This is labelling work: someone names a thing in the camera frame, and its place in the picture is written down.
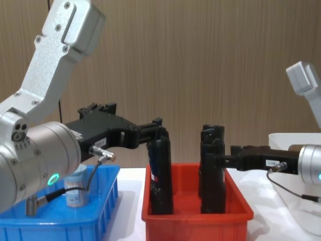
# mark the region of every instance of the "wooden wall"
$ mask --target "wooden wall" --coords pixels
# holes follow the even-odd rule
[[[285,69],[307,60],[321,75],[320,0],[93,2],[107,21],[62,97],[65,122],[91,102],[117,102],[137,124],[160,116],[173,162],[199,160],[202,124],[224,125],[227,146],[319,131]],[[1,100],[22,82],[46,15],[45,0],[0,1]],[[114,151],[122,167],[148,163],[145,146]]]

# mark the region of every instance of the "white robotic arm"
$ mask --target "white robotic arm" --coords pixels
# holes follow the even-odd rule
[[[0,212],[77,169],[79,144],[66,126],[28,126],[54,111],[73,67],[94,51],[104,22],[88,0],[54,1],[21,88],[0,103]]]

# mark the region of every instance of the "blue plastic bin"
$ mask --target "blue plastic bin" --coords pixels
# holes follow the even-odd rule
[[[88,166],[88,174],[93,166]],[[65,195],[38,209],[35,217],[25,215],[25,202],[0,214],[1,241],[100,241],[106,233],[110,214],[115,207],[119,166],[100,166],[95,173],[89,203],[72,208]],[[63,180],[39,191],[40,197],[63,188]]]

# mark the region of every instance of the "table surface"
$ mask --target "table surface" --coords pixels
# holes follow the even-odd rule
[[[239,172],[228,169],[234,182],[254,211],[248,222],[248,241],[321,240],[302,229],[279,197],[266,172]],[[121,169],[118,174],[117,205],[103,241],[145,241],[145,223],[141,220],[145,168]]]

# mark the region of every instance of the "black cylindrical object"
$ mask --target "black cylindrical object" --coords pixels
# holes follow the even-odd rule
[[[204,125],[201,133],[201,163],[199,196],[202,199],[201,213],[225,213],[224,169],[216,166],[207,154],[225,154],[224,127]]]
[[[173,214],[171,143],[168,137],[147,144],[151,171],[150,203],[152,214]]]

